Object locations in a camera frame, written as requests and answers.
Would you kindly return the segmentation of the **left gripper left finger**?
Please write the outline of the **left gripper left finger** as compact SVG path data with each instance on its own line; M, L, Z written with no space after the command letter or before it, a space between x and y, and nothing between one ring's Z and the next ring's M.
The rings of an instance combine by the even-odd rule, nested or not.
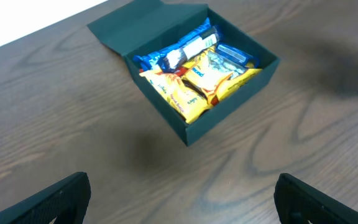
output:
M82 224L91 198L87 173L75 172L0 212L0 224Z

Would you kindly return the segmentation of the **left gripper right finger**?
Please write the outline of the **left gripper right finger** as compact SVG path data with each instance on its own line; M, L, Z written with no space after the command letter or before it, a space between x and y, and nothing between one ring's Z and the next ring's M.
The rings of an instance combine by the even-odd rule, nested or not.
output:
M288 173L279 175L273 199L282 224L358 224L357 211Z

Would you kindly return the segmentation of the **large yellow snack bag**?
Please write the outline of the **large yellow snack bag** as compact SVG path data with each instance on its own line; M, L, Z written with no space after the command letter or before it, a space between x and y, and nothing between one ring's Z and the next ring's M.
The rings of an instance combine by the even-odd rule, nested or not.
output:
M182 79L202 92L208 104L216 105L261 71L261 68L242 67L230 61L216 53L212 46L193 59Z

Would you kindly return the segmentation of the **blue eclipse gum pack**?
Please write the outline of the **blue eclipse gum pack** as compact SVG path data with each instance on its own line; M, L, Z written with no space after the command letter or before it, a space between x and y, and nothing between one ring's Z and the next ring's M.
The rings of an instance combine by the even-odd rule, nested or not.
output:
M254 57L230 45L220 43L216 46L215 51L216 53L238 65L241 65L242 67L257 68L259 66L259 59L257 57Z

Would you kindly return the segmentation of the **yellow orange snack packet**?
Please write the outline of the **yellow orange snack packet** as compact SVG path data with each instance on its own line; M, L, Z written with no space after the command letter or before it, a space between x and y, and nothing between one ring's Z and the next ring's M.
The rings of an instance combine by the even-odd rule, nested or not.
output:
M206 110L213 107L205 97L187 87L182 79L174 73L147 70L139 75L145 78L162 98L183 116L187 124L191 124Z

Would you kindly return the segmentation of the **small yellow candy packet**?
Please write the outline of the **small yellow candy packet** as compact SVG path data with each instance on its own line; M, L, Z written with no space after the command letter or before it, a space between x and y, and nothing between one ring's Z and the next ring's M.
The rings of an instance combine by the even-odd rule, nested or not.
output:
M206 96L214 97L218 86L228 80L232 72L222 72L215 69L213 65L208 58L201 58L182 76L182 79L193 84Z

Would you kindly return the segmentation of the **dark green box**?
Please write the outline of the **dark green box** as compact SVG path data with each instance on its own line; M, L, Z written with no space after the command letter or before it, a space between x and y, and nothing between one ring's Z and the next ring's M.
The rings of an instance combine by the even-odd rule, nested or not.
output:
M231 96L201 115L194 123L186 124L144 78L135 55L147 55L176 43L181 37L210 19L223 33L224 42L260 60L262 71ZM139 90L154 105L179 138L190 146L241 104L256 95L270 81L280 59L263 45L231 24L207 4L165 4L162 1L132 1L88 24L99 41L119 54Z

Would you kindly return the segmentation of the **blue snack bar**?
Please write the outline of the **blue snack bar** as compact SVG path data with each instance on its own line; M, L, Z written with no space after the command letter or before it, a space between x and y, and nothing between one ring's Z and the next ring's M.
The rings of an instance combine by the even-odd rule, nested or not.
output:
M183 47L187 42L195 39L196 37L200 37L201 34L206 32L209 28L211 28L211 23L209 18L207 17L201 25L193 29L191 32L187 33L187 35L183 36L177 43L144 56L135 55L133 57L133 61L139 62L143 71L150 70L154 68L154 66L158 64L158 61L162 57L166 56L170 51L179 49L180 47Z

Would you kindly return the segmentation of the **dark blue candy bar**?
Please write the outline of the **dark blue candy bar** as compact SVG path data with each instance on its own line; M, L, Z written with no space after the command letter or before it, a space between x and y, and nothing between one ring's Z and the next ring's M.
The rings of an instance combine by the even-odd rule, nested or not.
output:
M170 50L162 58L160 67L164 72L174 72L189 59L192 59L203 50L217 44L222 39L222 33L216 26L187 40L179 48Z

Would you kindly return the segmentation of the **red candy bag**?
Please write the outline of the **red candy bag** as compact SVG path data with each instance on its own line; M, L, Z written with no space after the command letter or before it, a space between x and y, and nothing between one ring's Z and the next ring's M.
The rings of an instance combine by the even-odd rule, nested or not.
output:
M176 69L173 74L175 74L176 76L178 77L182 77L188 70L189 70L190 67L188 66L181 66L179 67L178 69ZM157 75L160 75L162 74L162 70L159 69L159 68L156 68L155 70L148 70L148 71L144 71L143 69L140 69L139 70L139 75L141 77L145 77L146 75L150 75L150 74L157 74ZM200 93L203 97L205 97L207 100L210 99L211 100L211 104L213 106L216 106L218 103L219 103L219 100L216 96L214 97L208 97L206 96L200 89L197 89L197 87L195 87L193 84L191 83L187 83L186 84L187 87L190 87L190 88L193 88L194 90L196 90L198 93Z

